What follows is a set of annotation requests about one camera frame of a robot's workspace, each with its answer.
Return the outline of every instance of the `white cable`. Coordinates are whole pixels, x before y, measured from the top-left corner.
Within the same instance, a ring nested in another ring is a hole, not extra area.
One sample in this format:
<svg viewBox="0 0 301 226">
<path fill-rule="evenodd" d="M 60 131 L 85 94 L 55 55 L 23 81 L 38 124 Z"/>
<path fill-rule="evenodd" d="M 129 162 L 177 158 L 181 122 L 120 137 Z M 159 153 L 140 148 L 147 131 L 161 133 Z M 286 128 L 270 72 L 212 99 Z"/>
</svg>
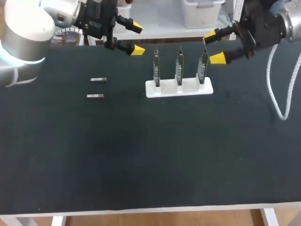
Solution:
<svg viewBox="0 0 301 226">
<path fill-rule="evenodd" d="M 274 45 L 273 46 L 273 49 L 269 55 L 269 60 L 268 60 L 268 67 L 267 67 L 267 85 L 268 85 L 268 90 L 269 90 L 269 94 L 271 96 L 271 99 L 273 101 L 273 104 L 275 106 L 275 109 L 277 111 L 277 114 L 279 116 L 279 118 L 281 120 L 286 120 L 287 117 L 288 117 L 288 114 L 290 112 L 290 108 L 291 108 L 291 101 L 292 101 L 292 94 L 293 94 L 293 86 L 295 84 L 295 81 L 296 81 L 296 77 L 297 77 L 297 74 L 298 74 L 298 71 L 299 71 L 299 68 L 300 68 L 300 65 L 301 65 L 301 54 L 297 60 L 297 63 L 296 63 L 296 66 L 294 68 L 294 71 L 293 71 L 293 74 L 292 74 L 292 78 L 291 78 L 291 82 L 289 84 L 289 87 L 288 87 L 288 91 L 287 91 L 287 100 L 286 100 L 286 109 L 285 109 L 285 114 L 282 115 L 280 109 L 279 109 L 279 106 L 278 106 L 278 103 L 277 103 L 277 100 L 274 96 L 274 93 L 273 93 L 273 90 L 272 90 L 272 87 L 271 87 L 271 83 L 270 83 L 270 78 L 269 78 L 269 73 L 270 73 L 270 68 L 271 68 L 271 63 L 272 63 L 272 59 L 273 59 L 273 56 L 275 54 L 275 51 L 277 49 L 277 46 L 278 44 Z"/>
<path fill-rule="evenodd" d="M 60 34 L 62 34 L 64 32 L 76 32 L 78 34 L 83 34 L 83 30 L 82 29 L 79 29 L 77 27 L 69 27 L 69 28 L 63 28 L 61 30 L 56 31 L 55 32 L 55 36 L 60 35 Z"/>
</svg>

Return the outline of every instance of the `white table leg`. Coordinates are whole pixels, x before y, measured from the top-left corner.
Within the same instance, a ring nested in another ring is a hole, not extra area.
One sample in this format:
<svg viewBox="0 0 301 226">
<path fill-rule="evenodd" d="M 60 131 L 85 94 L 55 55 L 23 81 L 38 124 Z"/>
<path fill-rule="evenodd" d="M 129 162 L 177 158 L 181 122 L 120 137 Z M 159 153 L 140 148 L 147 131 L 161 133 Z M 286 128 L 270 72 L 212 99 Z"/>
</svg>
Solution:
<svg viewBox="0 0 301 226">
<path fill-rule="evenodd" d="M 53 217 L 51 226 L 65 226 L 66 216 Z"/>
<path fill-rule="evenodd" d="M 265 226 L 279 226 L 274 209 L 261 209 L 261 214 Z"/>
<path fill-rule="evenodd" d="M 301 212 L 289 223 L 288 226 L 300 226 L 301 225 Z"/>
<path fill-rule="evenodd" d="M 0 217 L 7 226 L 38 226 L 32 218 Z"/>
</svg>

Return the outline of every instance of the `gray robot arm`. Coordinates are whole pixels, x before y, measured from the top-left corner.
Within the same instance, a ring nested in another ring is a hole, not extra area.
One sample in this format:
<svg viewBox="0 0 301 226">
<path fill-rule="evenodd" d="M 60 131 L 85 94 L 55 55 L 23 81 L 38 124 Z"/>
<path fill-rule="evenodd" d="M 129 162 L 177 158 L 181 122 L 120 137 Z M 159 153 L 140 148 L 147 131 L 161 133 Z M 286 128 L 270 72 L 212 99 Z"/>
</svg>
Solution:
<svg viewBox="0 0 301 226">
<path fill-rule="evenodd" d="M 0 87 L 35 80 L 55 31 L 71 27 L 79 0 L 7 0 L 0 42 Z"/>
</svg>

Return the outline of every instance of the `small metal part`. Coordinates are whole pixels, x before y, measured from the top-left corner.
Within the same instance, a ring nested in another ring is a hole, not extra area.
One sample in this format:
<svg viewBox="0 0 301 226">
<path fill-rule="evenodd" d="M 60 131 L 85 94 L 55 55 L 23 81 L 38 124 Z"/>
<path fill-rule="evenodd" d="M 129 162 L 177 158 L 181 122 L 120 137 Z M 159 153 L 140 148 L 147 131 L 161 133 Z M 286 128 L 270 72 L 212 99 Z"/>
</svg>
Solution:
<svg viewBox="0 0 301 226">
<path fill-rule="evenodd" d="M 91 99 L 104 99 L 104 94 L 88 94 L 87 98 Z"/>
<path fill-rule="evenodd" d="M 180 47 L 177 60 L 175 61 L 175 78 L 177 80 L 178 86 L 181 86 L 183 81 L 183 65 L 184 55 L 182 52 L 182 47 Z"/>
<path fill-rule="evenodd" d="M 156 87 L 160 87 L 159 51 L 156 49 L 154 54 L 155 54 L 155 61 L 153 62 L 154 81 L 155 81 Z"/>
<path fill-rule="evenodd" d="M 204 53 L 202 54 L 198 62 L 198 80 L 200 84 L 205 83 L 208 60 L 209 60 L 209 55 L 205 48 Z"/>
<path fill-rule="evenodd" d="M 104 77 L 104 78 L 91 78 L 91 81 L 106 83 L 107 78 L 106 77 Z"/>
</svg>

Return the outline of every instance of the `black mat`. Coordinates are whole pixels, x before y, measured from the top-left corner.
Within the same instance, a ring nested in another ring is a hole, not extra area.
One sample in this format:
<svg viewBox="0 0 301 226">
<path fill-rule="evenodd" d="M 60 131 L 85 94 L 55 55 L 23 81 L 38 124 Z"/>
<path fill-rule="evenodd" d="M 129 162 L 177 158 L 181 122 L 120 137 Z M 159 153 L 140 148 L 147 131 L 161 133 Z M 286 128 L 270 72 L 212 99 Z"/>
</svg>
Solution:
<svg viewBox="0 0 301 226">
<path fill-rule="evenodd" d="M 162 79 L 174 77 L 178 46 L 158 45 Z M 34 83 L 0 90 L 0 214 L 301 201 L 301 78 L 286 122 L 266 88 L 270 49 L 210 66 L 213 95 L 147 99 L 154 48 L 136 58 L 53 48 Z M 202 48 L 182 44 L 184 77 Z M 282 109 L 300 51 L 282 43 L 273 61 Z M 105 101 L 86 99 L 94 93 Z"/>
</svg>

